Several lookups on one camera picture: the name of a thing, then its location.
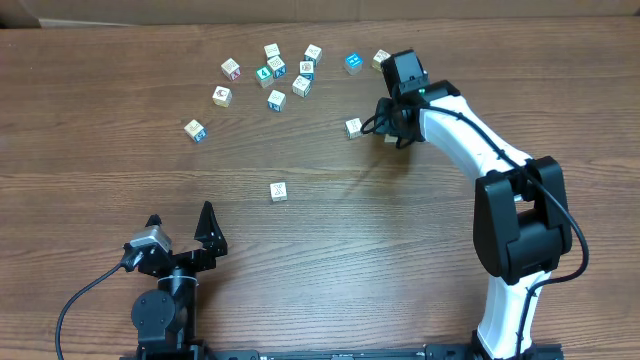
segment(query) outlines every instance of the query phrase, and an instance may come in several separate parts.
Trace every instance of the cube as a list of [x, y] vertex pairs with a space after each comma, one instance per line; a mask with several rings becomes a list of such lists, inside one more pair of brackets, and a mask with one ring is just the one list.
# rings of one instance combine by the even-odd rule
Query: cube
[[271, 200], [284, 201], [287, 200], [287, 185], [285, 183], [274, 183], [271, 187]]
[[269, 99], [267, 100], [267, 105], [269, 109], [272, 109], [277, 112], [282, 112], [284, 108], [284, 104], [287, 103], [287, 97], [278, 90], [273, 90], [271, 95], [269, 95]]
[[299, 75], [296, 78], [296, 81], [293, 82], [293, 92], [302, 96], [307, 97], [309, 95], [309, 91], [311, 90], [311, 80]]
[[313, 66], [317, 67], [320, 63], [320, 59], [322, 58], [322, 49], [311, 44], [307, 48], [307, 51], [304, 52], [304, 60], [305, 61], [313, 61]]
[[360, 132], [361, 128], [362, 123], [359, 118], [349, 120], [345, 123], [345, 129], [347, 129], [347, 136], [349, 139], [355, 139], [362, 136], [362, 132]]
[[385, 134], [384, 136], [384, 142], [387, 144], [395, 144], [396, 141], [398, 141], [398, 138], [395, 136], [391, 136], [389, 134]]
[[273, 71], [274, 79], [277, 79], [287, 73], [287, 65], [285, 65], [280, 56], [274, 56], [267, 60], [267, 64], [269, 64], [271, 71]]
[[207, 129], [200, 125], [196, 119], [191, 120], [191, 122], [184, 127], [184, 131], [196, 144], [207, 137]]
[[371, 63], [371, 67], [373, 67], [378, 71], [382, 71], [382, 62], [390, 57], [391, 55], [389, 55], [388, 52], [384, 50], [378, 50], [376, 55], [373, 57], [373, 62]]
[[274, 56], [280, 56], [280, 49], [278, 49], [278, 44], [265, 46], [264, 52], [267, 54], [267, 60], [271, 59]]
[[353, 53], [347, 56], [344, 61], [344, 68], [347, 69], [347, 72], [350, 75], [359, 73], [360, 70], [362, 70], [362, 58], [360, 57], [360, 55]]
[[235, 60], [229, 58], [229, 60], [222, 63], [222, 72], [229, 80], [233, 81], [240, 77], [240, 65]]
[[273, 84], [273, 73], [268, 66], [263, 66], [256, 71], [256, 80], [260, 83], [262, 88], [266, 88], [267, 86]]
[[313, 61], [300, 61], [300, 76], [313, 80]]
[[218, 86], [216, 87], [216, 91], [213, 92], [213, 102], [222, 107], [229, 107], [231, 103], [231, 90]]

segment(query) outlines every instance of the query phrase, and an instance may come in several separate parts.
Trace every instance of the cable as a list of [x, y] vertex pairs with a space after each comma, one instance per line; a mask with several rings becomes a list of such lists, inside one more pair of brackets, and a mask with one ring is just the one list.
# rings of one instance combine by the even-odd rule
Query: cable
[[487, 143], [487, 145], [489, 145], [489, 147], [491, 147], [491, 149], [493, 149], [493, 151], [495, 151], [498, 154], [500, 158], [504, 159], [514, 169], [517, 169], [527, 180], [529, 180], [529, 182], [531, 182], [531, 184], [533, 184], [536, 190], [540, 191], [542, 194], [544, 194], [544, 196], [549, 201], [551, 201], [551, 203], [562, 213], [562, 216], [564, 216], [564, 218], [569, 222], [569, 224], [571, 225], [571, 228], [573, 229], [573, 231], [576, 233], [576, 236], [578, 237], [578, 241], [580, 242], [580, 248], [582, 249], [582, 262], [580, 263], [580, 267], [578, 268], [578, 270], [576, 270], [575, 272], [569, 275], [541, 281], [531, 286], [531, 288], [528, 289], [527, 291], [527, 296], [524, 302], [524, 308], [522, 309], [522, 315], [520, 316], [520, 325], [518, 326], [518, 333], [516, 334], [516, 336], [518, 336], [518, 339], [516, 340], [516, 358], [522, 359], [522, 354], [520, 353], [520, 349], [522, 347], [522, 340], [524, 339], [524, 336], [522, 336], [522, 333], [524, 332], [524, 325], [527, 320], [527, 313], [529, 312], [529, 305], [531, 304], [531, 298], [533, 297], [537, 289], [545, 285], [567, 282], [579, 277], [585, 272], [589, 264], [589, 247], [587, 246], [587, 240], [585, 239], [584, 234], [580, 229], [580, 226], [578, 226], [578, 223], [575, 221], [573, 216], [571, 216], [569, 211], [565, 209], [564, 206], [562, 206], [562, 204], [560, 204], [558, 199], [556, 199], [533, 175], [529, 174], [529, 172], [524, 167], [520, 166], [518, 163], [513, 161], [513, 159], [511, 159], [505, 153], [504, 150], [500, 149], [500, 147], [496, 145], [495, 142], [493, 142], [493, 140], [489, 137], [489, 135], [487, 135], [480, 128], [480, 126], [478, 126], [478, 124], [473, 122], [464, 114], [451, 111], [449, 109], [444, 109], [444, 108], [431, 106], [431, 105], [421, 105], [421, 106], [417, 106], [416, 108], [432, 110], [442, 114], [447, 114], [455, 117], [456, 119], [462, 120], [464, 123], [469, 125], [473, 130], [476, 131], [476, 133], [478, 133], [478, 135], [480, 135], [480, 137]]
[[58, 325], [56, 326], [56, 354], [58, 354], [58, 360], [64, 360], [64, 357], [62, 356], [62, 349], [60, 348], [60, 332], [62, 331], [62, 320], [64, 320], [64, 315], [67, 313], [71, 305], [76, 300], [78, 300], [80, 296], [82, 296], [87, 291], [91, 290], [91, 288], [93, 288], [94, 286], [101, 283], [104, 279], [113, 275], [116, 271], [118, 271], [118, 269], [120, 269], [120, 267], [122, 267], [122, 262], [119, 262], [118, 265], [113, 267], [113, 269], [107, 271], [104, 275], [100, 276], [99, 278], [91, 282], [91, 284], [85, 286], [82, 290], [78, 291], [75, 295], [73, 295], [73, 297], [71, 297], [71, 299], [69, 299], [69, 301], [67, 301], [67, 304], [64, 306], [64, 308], [62, 308], [62, 311], [60, 312], [60, 317], [58, 317]]

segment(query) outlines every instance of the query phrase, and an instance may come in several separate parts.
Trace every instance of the wood grain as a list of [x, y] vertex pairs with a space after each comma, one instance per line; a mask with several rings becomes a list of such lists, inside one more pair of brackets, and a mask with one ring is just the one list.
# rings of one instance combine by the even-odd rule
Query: wood grain
[[[199, 335], [213, 348], [397, 348], [467, 341], [487, 275], [471, 242], [473, 196], [430, 145], [348, 141], [386, 95], [379, 49], [414, 48], [510, 143], [563, 166], [592, 254], [544, 290], [534, 338], [568, 359], [640, 350], [640, 21], [427, 20], [0, 32], [0, 358], [53, 359], [68, 298], [120, 259], [158, 213], [178, 250], [204, 200], [229, 242], [200, 276]], [[290, 73], [253, 71], [277, 42]], [[291, 92], [309, 43], [324, 62]], [[357, 51], [365, 68], [342, 61]], [[220, 64], [242, 67], [230, 84]], [[215, 106], [229, 86], [229, 108]], [[285, 111], [267, 109], [271, 89]], [[194, 144], [191, 119], [209, 130]], [[272, 204], [269, 183], [287, 182]], [[578, 245], [556, 274], [579, 264]], [[67, 359], [131, 353], [130, 308], [151, 278], [117, 273], [71, 309]]]

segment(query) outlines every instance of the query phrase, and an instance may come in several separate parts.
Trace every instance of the black cable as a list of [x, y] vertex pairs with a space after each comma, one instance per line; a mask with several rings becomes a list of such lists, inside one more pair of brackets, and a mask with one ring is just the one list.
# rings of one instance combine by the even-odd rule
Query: black cable
[[67, 304], [64, 306], [64, 308], [62, 308], [62, 312], [60, 312], [60, 317], [58, 317], [58, 325], [56, 326], [56, 353], [58, 354], [58, 360], [64, 360], [64, 357], [62, 356], [62, 349], [60, 348], [60, 332], [62, 331], [62, 320], [64, 320], [64, 315], [67, 313], [71, 305], [76, 300], [78, 300], [80, 296], [82, 296], [87, 291], [91, 290], [91, 288], [93, 288], [94, 286], [101, 283], [104, 279], [113, 275], [116, 271], [118, 271], [118, 269], [120, 269], [121, 266], [122, 266], [122, 262], [118, 263], [118, 265], [116, 265], [113, 269], [107, 271], [104, 275], [95, 279], [93, 282], [91, 282], [91, 284], [85, 286], [82, 290], [78, 291], [75, 295], [73, 295], [73, 297], [71, 297], [71, 299], [67, 301]]
[[556, 199], [533, 175], [529, 174], [529, 172], [524, 167], [520, 166], [513, 159], [511, 159], [505, 153], [504, 150], [500, 149], [500, 147], [495, 142], [493, 142], [493, 140], [489, 137], [489, 135], [487, 135], [487, 133], [485, 133], [482, 130], [482, 128], [478, 126], [478, 124], [473, 122], [464, 114], [451, 111], [449, 109], [444, 109], [444, 108], [431, 106], [431, 105], [421, 105], [421, 106], [417, 106], [416, 108], [432, 110], [442, 114], [447, 114], [455, 117], [456, 119], [462, 120], [464, 123], [469, 125], [473, 130], [476, 131], [476, 133], [478, 133], [478, 135], [480, 135], [480, 137], [487, 143], [487, 145], [489, 145], [489, 147], [491, 147], [491, 149], [493, 149], [493, 151], [495, 151], [498, 154], [498, 156], [501, 159], [504, 159], [514, 169], [517, 169], [527, 180], [529, 180], [529, 182], [531, 182], [531, 184], [533, 184], [536, 190], [540, 191], [542, 194], [544, 194], [544, 196], [549, 201], [551, 201], [551, 203], [562, 213], [562, 216], [564, 216], [564, 218], [569, 222], [569, 224], [571, 225], [571, 228], [573, 229], [573, 231], [576, 233], [576, 236], [578, 237], [578, 241], [580, 242], [580, 247], [582, 249], [582, 262], [578, 270], [576, 270], [575, 272], [569, 275], [541, 281], [531, 286], [531, 288], [529, 288], [527, 291], [527, 297], [525, 298], [524, 308], [522, 309], [522, 315], [520, 316], [520, 325], [518, 326], [518, 333], [516, 334], [516, 336], [518, 337], [518, 339], [516, 340], [516, 358], [522, 359], [520, 348], [522, 346], [522, 340], [524, 339], [524, 336], [523, 336], [524, 325], [527, 320], [527, 313], [529, 312], [529, 305], [531, 304], [531, 298], [533, 297], [537, 289], [545, 285], [567, 282], [577, 278], [578, 276], [582, 275], [585, 272], [585, 270], [587, 269], [587, 265], [589, 264], [589, 247], [587, 246], [587, 240], [585, 239], [584, 234], [580, 229], [580, 226], [578, 226], [578, 223], [575, 221], [573, 216], [571, 216], [569, 211], [565, 209], [564, 206], [562, 206], [562, 204], [560, 204], [558, 199]]

